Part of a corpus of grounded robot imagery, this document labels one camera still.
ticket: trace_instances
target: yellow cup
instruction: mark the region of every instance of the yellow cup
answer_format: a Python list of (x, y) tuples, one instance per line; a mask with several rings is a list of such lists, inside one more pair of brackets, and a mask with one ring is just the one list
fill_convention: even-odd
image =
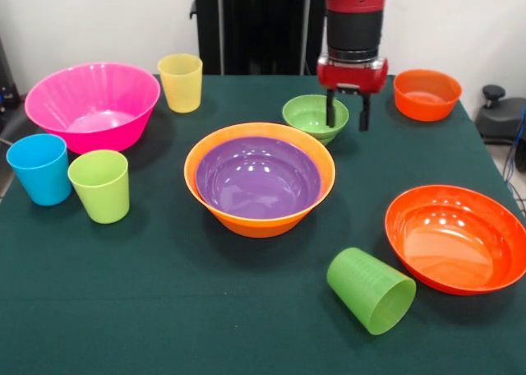
[(188, 113), (201, 105), (203, 62), (191, 54), (171, 54), (157, 64), (164, 94), (173, 112)]

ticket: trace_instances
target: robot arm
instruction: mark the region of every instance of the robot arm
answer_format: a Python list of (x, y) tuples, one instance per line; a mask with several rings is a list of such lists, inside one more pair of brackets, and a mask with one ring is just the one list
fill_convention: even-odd
[(378, 57), (385, 0), (326, 0), (327, 49), (318, 60), (317, 75), (327, 89), (327, 124), (334, 126), (335, 91), (360, 94), (360, 131), (369, 126), (371, 93), (385, 84), (388, 63)]

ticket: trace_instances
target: orange bowl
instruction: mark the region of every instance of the orange bowl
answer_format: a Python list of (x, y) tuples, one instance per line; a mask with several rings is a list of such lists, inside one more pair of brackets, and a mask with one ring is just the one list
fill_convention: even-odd
[(455, 186), (422, 186), (390, 205), (385, 231), (400, 261), (445, 293), (503, 289), (526, 271), (526, 230), (501, 204)]
[[(247, 219), (222, 212), (206, 203), (196, 186), (196, 171), (203, 157), (216, 146), (240, 137), (269, 137), (285, 141), (303, 150), (316, 164), (321, 176), (321, 193), (314, 204), (293, 215), (277, 219)], [(314, 137), (296, 128), (274, 123), (244, 123), (222, 128), (201, 139), (188, 153), (184, 163), (184, 180), (191, 194), (228, 229), (250, 238), (269, 238), (294, 227), (328, 195), (335, 184), (336, 168), (329, 151)]]
[(451, 76), (426, 69), (400, 73), (393, 86), (399, 111), (421, 122), (446, 118), (462, 95), (462, 87)]

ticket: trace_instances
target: small green bowl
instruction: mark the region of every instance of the small green bowl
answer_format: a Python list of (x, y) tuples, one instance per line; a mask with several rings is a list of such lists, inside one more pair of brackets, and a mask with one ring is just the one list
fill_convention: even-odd
[(324, 95), (300, 95), (292, 98), (283, 107), (283, 119), (289, 126), (311, 134), (327, 145), (345, 127), (349, 113), (347, 107), (335, 99), (335, 126), (328, 127), (326, 99)]

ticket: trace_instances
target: large orange bowl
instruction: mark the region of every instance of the large orange bowl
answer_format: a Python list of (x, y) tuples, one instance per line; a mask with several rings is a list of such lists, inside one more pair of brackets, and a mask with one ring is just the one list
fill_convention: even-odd
[[(216, 146), (240, 137), (269, 137), (285, 141), (303, 150), (316, 164), (321, 176), (320, 196), (311, 206), (293, 215), (277, 219), (246, 219), (224, 213), (206, 203), (196, 186), (196, 171), (203, 157)], [(273, 123), (244, 123), (222, 128), (200, 140), (188, 153), (184, 179), (191, 194), (228, 229), (250, 238), (269, 238), (286, 233), (329, 195), (335, 184), (335, 163), (329, 151), (315, 138), (296, 128)]]
[(503, 289), (526, 271), (526, 230), (501, 204), (455, 186), (422, 186), (390, 205), (385, 231), (400, 261), (445, 293)]

